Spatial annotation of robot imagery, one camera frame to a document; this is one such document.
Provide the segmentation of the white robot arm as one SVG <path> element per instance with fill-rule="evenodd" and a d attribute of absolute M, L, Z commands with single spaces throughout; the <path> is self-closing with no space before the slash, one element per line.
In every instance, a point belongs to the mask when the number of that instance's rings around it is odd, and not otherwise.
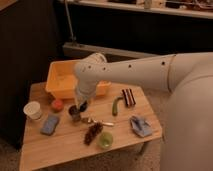
<path fill-rule="evenodd" d="M 75 64 L 77 101 L 101 81 L 170 91 L 160 171 L 213 171 L 213 52 L 109 63 L 94 53 Z"/>

